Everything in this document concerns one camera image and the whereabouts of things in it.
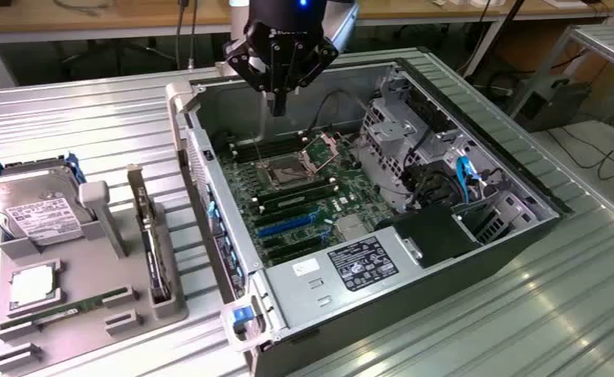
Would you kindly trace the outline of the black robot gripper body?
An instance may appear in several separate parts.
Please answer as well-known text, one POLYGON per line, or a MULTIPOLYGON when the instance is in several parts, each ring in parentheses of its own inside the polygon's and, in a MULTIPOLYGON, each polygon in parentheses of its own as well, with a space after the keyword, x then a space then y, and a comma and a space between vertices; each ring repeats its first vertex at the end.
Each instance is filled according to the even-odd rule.
POLYGON ((319 42, 325 37, 325 1, 264 0, 250 2, 246 40, 270 65, 276 93, 276 53, 280 43, 299 40, 319 42))

